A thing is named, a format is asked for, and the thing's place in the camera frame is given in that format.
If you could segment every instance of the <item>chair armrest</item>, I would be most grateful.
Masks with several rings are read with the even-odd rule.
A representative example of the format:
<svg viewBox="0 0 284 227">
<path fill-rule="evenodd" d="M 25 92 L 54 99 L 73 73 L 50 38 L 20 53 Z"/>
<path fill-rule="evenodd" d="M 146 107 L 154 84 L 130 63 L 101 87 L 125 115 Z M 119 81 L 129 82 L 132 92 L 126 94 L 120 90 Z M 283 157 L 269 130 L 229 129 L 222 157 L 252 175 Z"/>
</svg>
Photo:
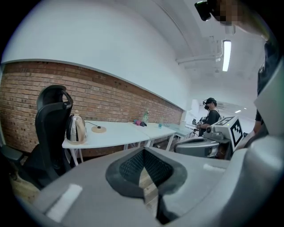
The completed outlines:
<svg viewBox="0 0 284 227">
<path fill-rule="evenodd" d="M 1 147 L 1 153 L 12 162 L 20 162 L 24 154 L 20 151 L 17 151 L 9 146 L 3 145 Z"/>
</svg>

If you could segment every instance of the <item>pink object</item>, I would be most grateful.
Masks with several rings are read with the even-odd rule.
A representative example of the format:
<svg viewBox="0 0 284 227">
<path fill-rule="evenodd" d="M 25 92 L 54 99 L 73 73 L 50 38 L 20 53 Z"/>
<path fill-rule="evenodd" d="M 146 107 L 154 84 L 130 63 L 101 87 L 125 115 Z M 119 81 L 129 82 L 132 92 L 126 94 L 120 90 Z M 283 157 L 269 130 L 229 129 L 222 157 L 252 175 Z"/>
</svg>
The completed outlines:
<svg viewBox="0 0 284 227">
<path fill-rule="evenodd" d="M 142 122 L 141 120 L 137 120 L 137 121 L 135 122 L 135 124 L 136 124 L 136 125 L 140 125 L 141 122 Z"/>
</svg>

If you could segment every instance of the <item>recessed ceiling light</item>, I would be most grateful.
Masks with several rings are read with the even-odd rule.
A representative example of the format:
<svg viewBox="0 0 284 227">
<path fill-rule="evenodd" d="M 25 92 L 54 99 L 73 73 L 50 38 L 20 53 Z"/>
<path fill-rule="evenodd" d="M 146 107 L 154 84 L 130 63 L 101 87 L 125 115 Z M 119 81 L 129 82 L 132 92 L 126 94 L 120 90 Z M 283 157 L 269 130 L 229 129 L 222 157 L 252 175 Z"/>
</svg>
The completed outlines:
<svg viewBox="0 0 284 227">
<path fill-rule="evenodd" d="M 224 61 L 223 61 L 223 71 L 227 72 L 230 63 L 231 57 L 231 46 L 232 43 L 230 40 L 224 40 Z"/>
</svg>

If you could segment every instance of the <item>brick wall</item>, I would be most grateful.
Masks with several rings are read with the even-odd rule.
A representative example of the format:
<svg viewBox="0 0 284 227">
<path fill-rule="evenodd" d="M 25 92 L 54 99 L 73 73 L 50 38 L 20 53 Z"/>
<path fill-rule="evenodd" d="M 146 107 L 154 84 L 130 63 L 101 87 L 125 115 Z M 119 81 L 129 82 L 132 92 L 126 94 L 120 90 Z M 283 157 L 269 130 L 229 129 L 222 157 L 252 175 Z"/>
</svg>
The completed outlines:
<svg viewBox="0 0 284 227">
<path fill-rule="evenodd" d="M 5 66 L 0 86 L 0 117 L 7 145 L 31 152 L 38 144 L 35 116 L 40 91 L 51 84 L 66 86 L 74 100 L 72 111 L 85 119 L 128 122 L 141 119 L 149 108 L 149 122 L 179 124 L 182 109 L 115 77 L 82 67 L 51 62 L 19 62 Z M 92 149 L 85 156 L 103 155 L 123 147 Z"/>
</svg>

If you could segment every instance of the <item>round wooden coaster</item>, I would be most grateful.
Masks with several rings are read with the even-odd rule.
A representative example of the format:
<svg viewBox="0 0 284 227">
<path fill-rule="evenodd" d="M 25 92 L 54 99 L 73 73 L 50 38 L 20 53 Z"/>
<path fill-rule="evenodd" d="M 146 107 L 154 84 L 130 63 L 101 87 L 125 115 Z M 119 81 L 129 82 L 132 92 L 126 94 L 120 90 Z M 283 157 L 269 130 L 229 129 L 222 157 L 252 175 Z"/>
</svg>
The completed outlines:
<svg viewBox="0 0 284 227">
<path fill-rule="evenodd" d="M 94 133 L 105 133 L 107 131 L 107 129 L 105 127 L 102 127 L 100 129 L 98 129 L 97 126 L 92 127 L 92 131 Z"/>
</svg>

